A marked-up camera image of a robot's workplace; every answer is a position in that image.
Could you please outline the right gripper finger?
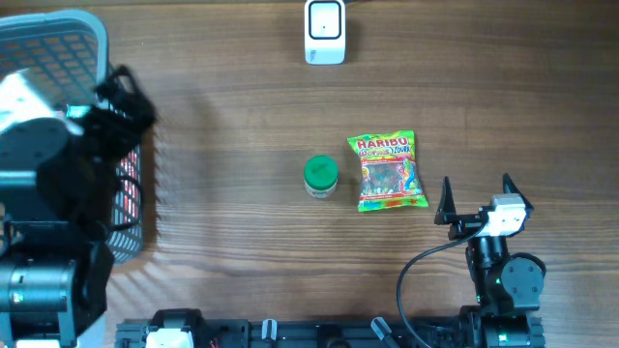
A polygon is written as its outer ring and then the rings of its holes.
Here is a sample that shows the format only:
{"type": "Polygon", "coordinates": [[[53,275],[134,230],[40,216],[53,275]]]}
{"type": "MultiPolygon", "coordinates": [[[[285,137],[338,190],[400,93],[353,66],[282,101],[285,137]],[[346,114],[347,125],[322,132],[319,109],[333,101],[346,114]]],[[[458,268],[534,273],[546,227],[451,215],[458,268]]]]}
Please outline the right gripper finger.
{"type": "Polygon", "coordinates": [[[514,181],[512,180],[511,176],[508,173],[504,173],[502,176],[502,186],[503,186],[504,193],[513,193],[513,194],[518,194],[520,196],[520,198],[522,199],[524,203],[526,213],[534,212],[534,206],[529,202],[529,200],[525,197],[525,195],[517,188],[516,184],[514,183],[514,181]]]}
{"type": "Polygon", "coordinates": [[[454,223],[457,220],[457,210],[454,202],[451,182],[448,177],[443,179],[439,205],[434,217],[435,223],[454,223]]]}

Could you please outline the Haribo gummy candy bag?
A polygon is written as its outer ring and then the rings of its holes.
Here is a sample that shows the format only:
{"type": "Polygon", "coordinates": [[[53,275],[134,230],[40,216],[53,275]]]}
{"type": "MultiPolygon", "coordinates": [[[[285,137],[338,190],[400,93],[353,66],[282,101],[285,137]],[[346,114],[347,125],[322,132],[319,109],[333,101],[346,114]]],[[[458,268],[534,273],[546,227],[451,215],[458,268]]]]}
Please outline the Haribo gummy candy bag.
{"type": "Polygon", "coordinates": [[[359,212],[428,206],[417,170],[414,131],[367,133],[347,142],[361,164],[359,212]]]}

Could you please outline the green lid jar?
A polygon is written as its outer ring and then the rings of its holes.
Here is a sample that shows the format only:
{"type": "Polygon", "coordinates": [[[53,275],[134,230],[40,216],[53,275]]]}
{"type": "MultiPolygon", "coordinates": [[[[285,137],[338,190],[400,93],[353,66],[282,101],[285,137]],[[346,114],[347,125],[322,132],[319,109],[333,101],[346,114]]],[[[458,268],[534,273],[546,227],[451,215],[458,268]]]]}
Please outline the green lid jar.
{"type": "Polygon", "coordinates": [[[314,198],[329,197],[339,180],[337,163],[329,156],[319,155],[309,159],[304,168],[306,191],[314,198]]]}

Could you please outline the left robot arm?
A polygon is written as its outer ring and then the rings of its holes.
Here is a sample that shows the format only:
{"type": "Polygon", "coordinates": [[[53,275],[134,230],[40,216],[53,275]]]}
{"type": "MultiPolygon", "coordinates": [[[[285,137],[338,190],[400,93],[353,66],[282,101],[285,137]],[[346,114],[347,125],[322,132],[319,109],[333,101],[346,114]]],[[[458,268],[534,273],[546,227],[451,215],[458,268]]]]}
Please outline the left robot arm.
{"type": "Polygon", "coordinates": [[[117,164],[156,111],[120,66],[96,102],[66,117],[56,92],[26,71],[1,83],[1,340],[78,347],[104,318],[114,264],[108,238],[123,184],[117,164]]]}

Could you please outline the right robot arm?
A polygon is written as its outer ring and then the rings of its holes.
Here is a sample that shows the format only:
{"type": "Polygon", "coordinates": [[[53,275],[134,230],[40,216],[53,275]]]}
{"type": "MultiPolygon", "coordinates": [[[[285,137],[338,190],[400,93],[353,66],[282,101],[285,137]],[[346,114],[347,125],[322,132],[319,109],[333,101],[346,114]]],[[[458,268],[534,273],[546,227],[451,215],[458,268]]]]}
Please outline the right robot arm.
{"type": "Polygon", "coordinates": [[[443,181],[434,223],[448,225],[448,238],[466,242],[465,258],[477,304],[457,316],[456,337],[464,347],[545,347],[540,309],[545,263],[524,252],[509,252],[507,242],[525,229],[533,205],[508,174],[500,194],[474,214],[457,213],[450,180],[443,181]]]}

